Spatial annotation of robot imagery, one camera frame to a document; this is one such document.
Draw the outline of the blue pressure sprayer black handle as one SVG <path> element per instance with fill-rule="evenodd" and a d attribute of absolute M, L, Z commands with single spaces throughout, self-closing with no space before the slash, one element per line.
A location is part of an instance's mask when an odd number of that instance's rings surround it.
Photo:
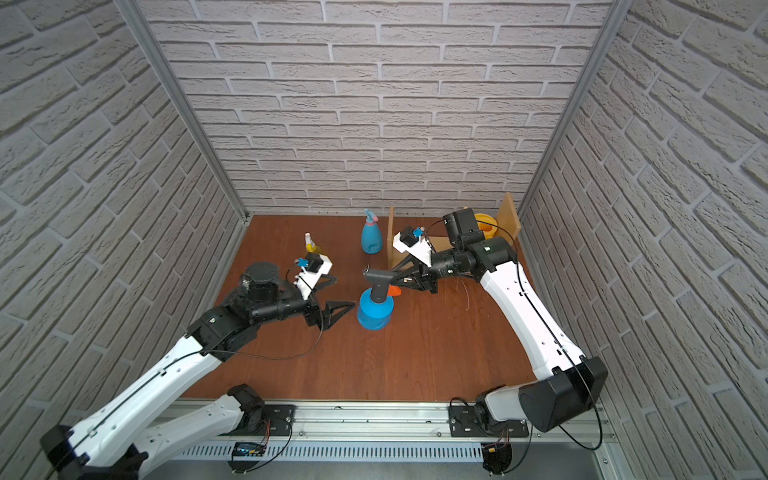
<path fill-rule="evenodd" d="M 390 270 L 367 268 L 363 277 L 370 283 L 357 307 L 357 319 L 361 326 L 377 331 L 386 327 L 394 311 L 394 298 L 401 294 L 401 289 L 393 285 L 396 273 Z"/>

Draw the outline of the yellow transparent spray bottle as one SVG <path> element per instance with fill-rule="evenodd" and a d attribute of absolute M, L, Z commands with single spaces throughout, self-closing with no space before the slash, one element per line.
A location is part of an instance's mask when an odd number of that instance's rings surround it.
<path fill-rule="evenodd" d="M 315 241 L 313 240 L 309 232 L 305 233 L 304 239 L 305 239 L 305 249 L 308 253 L 315 253 L 315 254 L 321 253 L 320 247 L 315 243 Z"/>

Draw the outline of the yellow watering can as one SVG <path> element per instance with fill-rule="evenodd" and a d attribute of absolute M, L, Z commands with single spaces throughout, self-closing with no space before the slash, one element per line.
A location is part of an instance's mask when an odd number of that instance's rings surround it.
<path fill-rule="evenodd" d="M 486 240 L 495 237 L 498 231 L 498 223 L 494 217 L 483 213 L 476 213 L 475 220 Z"/>

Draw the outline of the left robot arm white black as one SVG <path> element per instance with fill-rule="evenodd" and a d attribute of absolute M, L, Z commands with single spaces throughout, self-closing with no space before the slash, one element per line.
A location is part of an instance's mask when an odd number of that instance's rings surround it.
<path fill-rule="evenodd" d="M 247 385 L 163 424 L 156 418 L 199 379 L 239 354 L 269 323 L 303 316 L 325 332 L 353 309 L 319 305 L 315 293 L 335 283 L 331 260 L 310 253 L 294 281 L 277 265 L 256 262 L 217 307 L 204 312 L 154 366 L 115 399 L 74 426 L 58 425 L 41 447 L 60 479 L 142 479 L 184 450 L 220 434 L 256 433 L 263 400 Z"/>

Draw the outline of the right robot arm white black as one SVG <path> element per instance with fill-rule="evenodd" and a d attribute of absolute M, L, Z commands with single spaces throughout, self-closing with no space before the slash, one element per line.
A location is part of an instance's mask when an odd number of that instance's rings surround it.
<path fill-rule="evenodd" d="M 597 407 L 608 376 L 598 357 L 588 358 L 568 338 L 525 277 L 514 247 L 503 237 L 486 237 L 470 209 L 442 219 L 449 247 L 433 248 L 425 228 L 405 227 L 391 237 L 403 260 L 386 274 L 389 285 L 436 292 L 448 277 L 476 280 L 514 330 L 532 368 L 534 381 L 481 394 L 474 405 L 484 432 L 506 422 L 526 420 L 548 432 Z"/>

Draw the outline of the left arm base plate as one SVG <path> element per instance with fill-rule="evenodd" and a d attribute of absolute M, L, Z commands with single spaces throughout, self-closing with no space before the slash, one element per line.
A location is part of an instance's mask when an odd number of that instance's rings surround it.
<path fill-rule="evenodd" d="M 287 437 L 292 427 L 296 406 L 293 404 L 266 404 L 246 411 L 237 427 L 228 436 Z"/>

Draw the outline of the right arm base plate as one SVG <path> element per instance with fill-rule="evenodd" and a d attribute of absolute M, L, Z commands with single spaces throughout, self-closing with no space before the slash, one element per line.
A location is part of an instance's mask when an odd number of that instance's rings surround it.
<path fill-rule="evenodd" d="M 496 420 L 483 404 L 450 404 L 448 423 L 452 437 L 524 438 L 530 433 L 525 419 Z"/>

